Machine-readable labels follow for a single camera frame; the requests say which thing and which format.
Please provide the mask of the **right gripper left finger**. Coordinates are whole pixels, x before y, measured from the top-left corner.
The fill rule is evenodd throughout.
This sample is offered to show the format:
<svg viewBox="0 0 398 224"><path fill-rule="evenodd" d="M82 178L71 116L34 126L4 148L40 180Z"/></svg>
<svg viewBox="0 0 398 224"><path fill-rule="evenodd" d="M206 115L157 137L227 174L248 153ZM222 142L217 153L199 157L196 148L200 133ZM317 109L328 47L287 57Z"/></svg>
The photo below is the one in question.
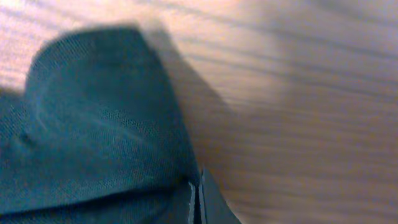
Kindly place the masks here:
<svg viewBox="0 0 398 224"><path fill-rule="evenodd" d="M182 184L174 196L174 223L194 224L196 187L189 182Z"/></svg>

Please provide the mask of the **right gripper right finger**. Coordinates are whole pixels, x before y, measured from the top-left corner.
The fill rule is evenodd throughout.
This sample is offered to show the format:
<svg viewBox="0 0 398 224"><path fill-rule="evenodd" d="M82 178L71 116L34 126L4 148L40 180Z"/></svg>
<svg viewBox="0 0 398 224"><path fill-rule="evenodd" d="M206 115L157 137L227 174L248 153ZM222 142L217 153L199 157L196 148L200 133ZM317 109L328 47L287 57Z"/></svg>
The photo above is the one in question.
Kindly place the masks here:
<svg viewBox="0 0 398 224"><path fill-rule="evenodd" d="M241 224L208 169L202 169L198 198L202 224Z"/></svg>

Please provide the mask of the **black t-shirt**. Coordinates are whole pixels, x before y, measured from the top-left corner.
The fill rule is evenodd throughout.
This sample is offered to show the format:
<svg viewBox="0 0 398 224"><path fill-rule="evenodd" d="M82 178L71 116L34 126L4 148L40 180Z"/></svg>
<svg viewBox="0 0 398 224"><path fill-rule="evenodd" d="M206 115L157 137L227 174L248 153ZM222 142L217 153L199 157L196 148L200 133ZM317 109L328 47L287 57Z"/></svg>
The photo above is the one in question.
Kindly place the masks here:
<svg viewBox="0 0 398 224"><path fill-rule="evenodd" d="M174 223L200 175L168 75L132 27L72 32L1 92L2 223Z"/></svg>

